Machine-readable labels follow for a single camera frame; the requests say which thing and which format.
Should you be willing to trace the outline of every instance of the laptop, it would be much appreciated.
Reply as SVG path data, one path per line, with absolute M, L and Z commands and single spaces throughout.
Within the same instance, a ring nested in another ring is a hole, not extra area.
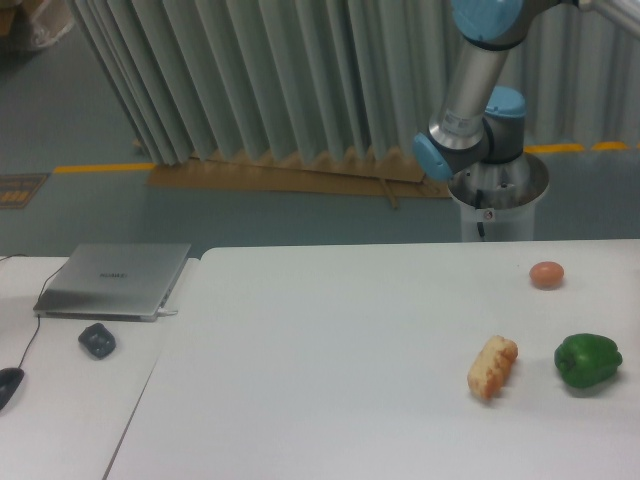
M 44 317 L 154 321 L 189 244 L 82 244 L 33 310 Z

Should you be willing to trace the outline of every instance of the yellow floor line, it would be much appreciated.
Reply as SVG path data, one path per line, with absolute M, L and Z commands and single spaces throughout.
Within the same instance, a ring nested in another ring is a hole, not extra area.
M 600 142 L 591 147 L 591 150 L 629 150 L 629 146 L 623 142 Z
M 629 150 L 623 142 L 600 142 L 596 143 L 591 150 Z M 558 143 L 555 145 L 529 145 L 524 147 L 527 153 L 566 153 L 585 152 L 587 149 L 579 143 Z M 95 173 L 95 172 L 132 172 L 139 170 L 153 170 L 153 163 L 121 163 L 112 165 L 69 165 L 56 167 L 53 173 Z
M 527 153 L 562 153 L 584 152 L 585 148 L 579 143 L 558 143 L 556 145 L 530 145 L 524 147 Z
M 93 173 L 93 172 L 131 172 L 136 170 L 153 170 L 153 163 L 122 163 L 113 165 L 71 165 L 60 166 L 53 173 Z

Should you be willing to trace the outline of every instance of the floor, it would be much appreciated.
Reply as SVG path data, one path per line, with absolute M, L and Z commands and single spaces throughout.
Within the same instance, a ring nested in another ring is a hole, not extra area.
M 0 174 L 148 161 L 77 29 L 37 55 L 0 58 Z M 540 155 L 551 189 L 542 240 L 640 238 L 640 150 Z M 52 174 L 23 210 L 0 210 L 0 255 L 68 256 L 83 242 L 213 247 L 457 242 L 451 200 L 161 189 L 148 172 Z

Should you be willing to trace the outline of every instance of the computer mouse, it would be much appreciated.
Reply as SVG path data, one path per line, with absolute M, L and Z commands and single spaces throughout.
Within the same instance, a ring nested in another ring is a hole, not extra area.
M 84 332 L 78 337 L 78 341 L 84 345 L 91 355 L 100 360 L 116 348 L 116 339 L 101 323 L 94 323 L 85 328 Z
M 11 367 L 0 370 L 0 410 L 11 400 L 23 378 L 24 370 L 21 368 Z

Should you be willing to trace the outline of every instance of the brown egg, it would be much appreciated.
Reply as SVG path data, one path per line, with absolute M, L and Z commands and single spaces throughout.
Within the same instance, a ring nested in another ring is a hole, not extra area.
M 529 276 L 538 288 L 555 288 L 562 282 L 564 268 L 556 262 L 541 262 L 531 268 Z

